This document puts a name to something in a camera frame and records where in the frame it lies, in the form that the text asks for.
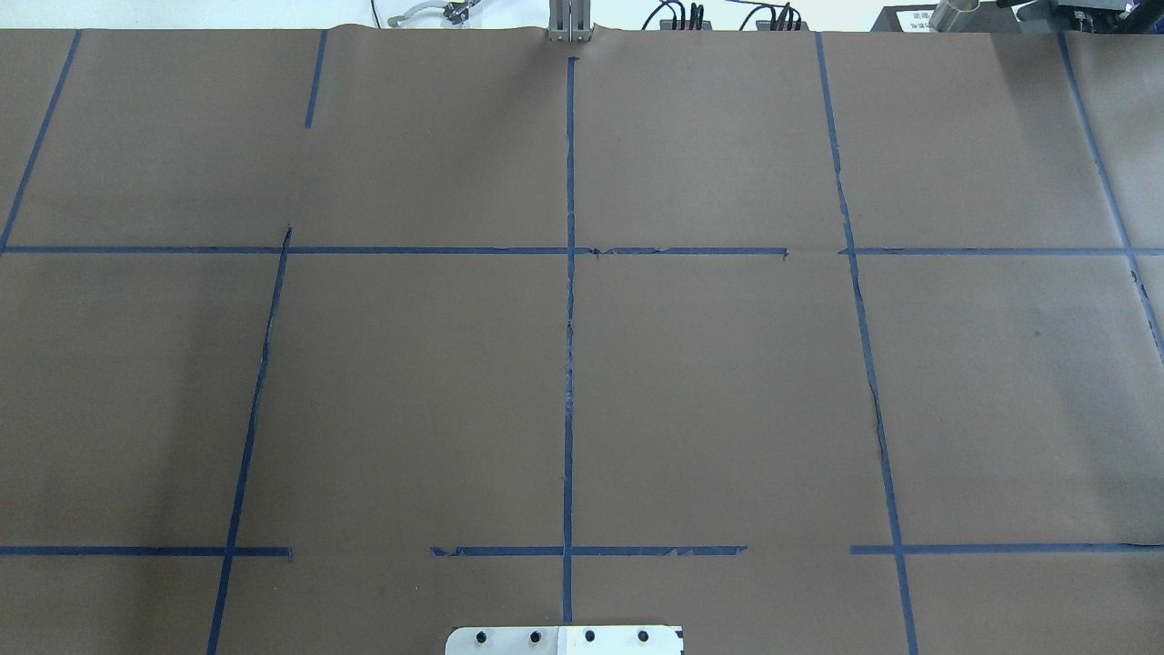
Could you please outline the metal cup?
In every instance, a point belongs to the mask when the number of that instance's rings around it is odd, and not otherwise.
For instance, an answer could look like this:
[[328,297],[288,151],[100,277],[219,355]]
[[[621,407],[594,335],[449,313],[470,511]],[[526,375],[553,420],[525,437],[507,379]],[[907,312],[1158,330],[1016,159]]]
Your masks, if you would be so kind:
[[979,0],[941,0],[928,17],[928,29],[943,34],[967,33],[980,6]]

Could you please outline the aluminium frame post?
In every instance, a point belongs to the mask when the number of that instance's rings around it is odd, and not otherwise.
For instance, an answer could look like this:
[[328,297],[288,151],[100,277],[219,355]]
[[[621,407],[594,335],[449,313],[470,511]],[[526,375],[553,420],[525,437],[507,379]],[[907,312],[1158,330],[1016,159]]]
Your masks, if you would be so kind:
[[592,37],[590,0],[551,0],[547,36],[551,42],[585,43]]

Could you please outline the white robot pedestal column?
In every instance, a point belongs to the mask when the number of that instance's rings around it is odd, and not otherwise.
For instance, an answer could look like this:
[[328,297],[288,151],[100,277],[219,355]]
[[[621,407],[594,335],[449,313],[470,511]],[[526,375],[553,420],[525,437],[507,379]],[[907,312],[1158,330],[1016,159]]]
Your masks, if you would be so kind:
[[485,626],[452,631],[446,654],[684,654],[667,625]]

